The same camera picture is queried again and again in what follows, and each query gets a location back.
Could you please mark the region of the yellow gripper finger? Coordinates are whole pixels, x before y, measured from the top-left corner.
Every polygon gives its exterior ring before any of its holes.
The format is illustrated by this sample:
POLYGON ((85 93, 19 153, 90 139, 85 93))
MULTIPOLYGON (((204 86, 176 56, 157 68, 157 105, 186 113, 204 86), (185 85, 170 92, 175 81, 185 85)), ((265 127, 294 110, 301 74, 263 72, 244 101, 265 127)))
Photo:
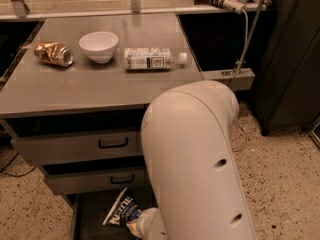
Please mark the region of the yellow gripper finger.
POLYGON ((137 228, 137 220, 133 220, 133 221, 127 222, 126 226, 127 226, 127 228, 129 229, 129 231, 131 232, 132 235, 134 235, 139 240, 142 239, 142 235, 138 231, 138 228, 137 228))

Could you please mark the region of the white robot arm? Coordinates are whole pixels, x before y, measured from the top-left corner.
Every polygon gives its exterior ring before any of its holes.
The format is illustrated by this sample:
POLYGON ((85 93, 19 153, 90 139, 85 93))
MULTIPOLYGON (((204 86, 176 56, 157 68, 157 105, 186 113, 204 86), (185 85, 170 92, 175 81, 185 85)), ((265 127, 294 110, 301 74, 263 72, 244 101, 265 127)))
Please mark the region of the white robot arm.
POLYGON ((216 81, 173 88, 149 105, 141 142, 158 207, 129 224, 143 240, 257 240, 230 144, 238 112, 216 81))

